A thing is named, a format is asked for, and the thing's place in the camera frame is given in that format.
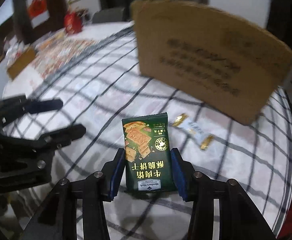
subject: brown cardboard panel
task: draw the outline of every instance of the brown cardboard panel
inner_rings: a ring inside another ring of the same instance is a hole
[[[7,69],[9,77],[14,80],[20,72],[36,57],[36,52],[32,48],[28,48],[19,58]]]
[[[132,4],[140,71],[250,124],[292,64],[266,30],[226,12],[178,0]]]

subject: checkered tablecloth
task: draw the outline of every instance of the checkered tablecloth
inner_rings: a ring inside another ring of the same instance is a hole
[[[36,138],[72,123],[87,128],[85,136],[56,151],[50,184],[17,192],[20,221],[27,221],[61,178],[84,179],[113,159],[124,147],[121,119],[168,113],[170,147],[209,177],[235,178],[277,235],[292,197],[292,117],[285,94],[278,88],[251,126],[243,126],[182,91],[140,76],[136,37],[131,28],[92,46],[45,80],[32,95],[41,100],[61,98],[55,112],[26,115],[9,133]],[[187,113],[204,130],[215,135],[207,151],[182,130],[172,127]],[[111,239],[183,239],[192,203],[176,192],[135,199],[125,193],[123,176],[118,196],[104,203]],[[214,210],[214,239],[218,239],[218,201]],[[83,238],[81,202],[78,202],[78,239]]]

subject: white tablecloth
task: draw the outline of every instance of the white tablecloth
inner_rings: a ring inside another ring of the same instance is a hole
[[[213,179],[238,180],[274,234],[279,233],[292,197],[292,117],[281,88],[271,95],[257,120],[243,126],[182,91],[140,76],[135,35],[126,29],[58,70],[32,97],[61,98],[64,107],[24,116],[10,131],[12,136],[36,138],[72,123],[82,123],[87,133],[56,151],[51,184],[17,192],[25,211],[23,219],[37,209],[59,179],[84,179],[113,159],[124,146],[122,118],[167,112],[170,147],[177,147],[184,160]],[[181,113],[215,135],[207,151],[171,126]],[[183,202],[177,192],[135,199],[125,188],[124,174],[118,196],[104,203],[111,239],[184,238],[192,203]],[[83,237],[80,205],[78,239]],[[216,202],[214,239],[218,239],[218,220]]]

